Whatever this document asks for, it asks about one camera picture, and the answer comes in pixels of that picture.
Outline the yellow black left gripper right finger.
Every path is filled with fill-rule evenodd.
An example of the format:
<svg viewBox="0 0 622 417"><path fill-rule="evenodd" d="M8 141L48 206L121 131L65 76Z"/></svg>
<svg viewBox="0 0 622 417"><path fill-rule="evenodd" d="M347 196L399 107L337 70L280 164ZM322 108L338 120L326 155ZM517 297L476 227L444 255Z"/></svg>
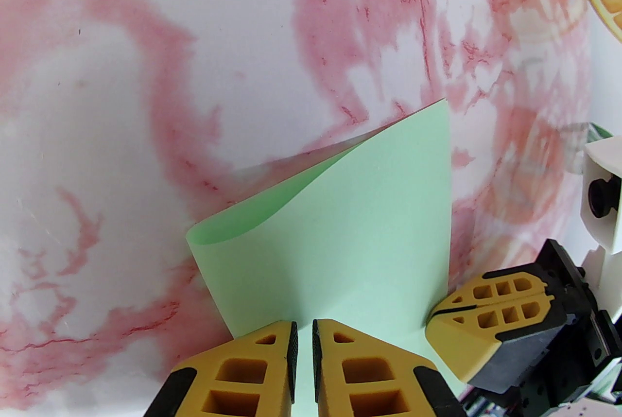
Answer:
<svg viewBox="0 0 622 417"><path fill-rule="evenodd" d="M436 366L332 319L312 324L320 417L464 417Z"/></svg>

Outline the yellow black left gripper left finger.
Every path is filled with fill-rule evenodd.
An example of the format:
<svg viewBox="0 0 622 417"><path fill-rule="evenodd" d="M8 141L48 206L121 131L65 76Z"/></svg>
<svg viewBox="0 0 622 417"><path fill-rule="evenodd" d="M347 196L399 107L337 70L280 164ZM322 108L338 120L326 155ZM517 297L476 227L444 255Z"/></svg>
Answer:
<svg viewBox="0 0 622 417"><path fill-rule="evenodd" d="M147 417L289 417L298 328L277 321L176 365Z"/></svg>

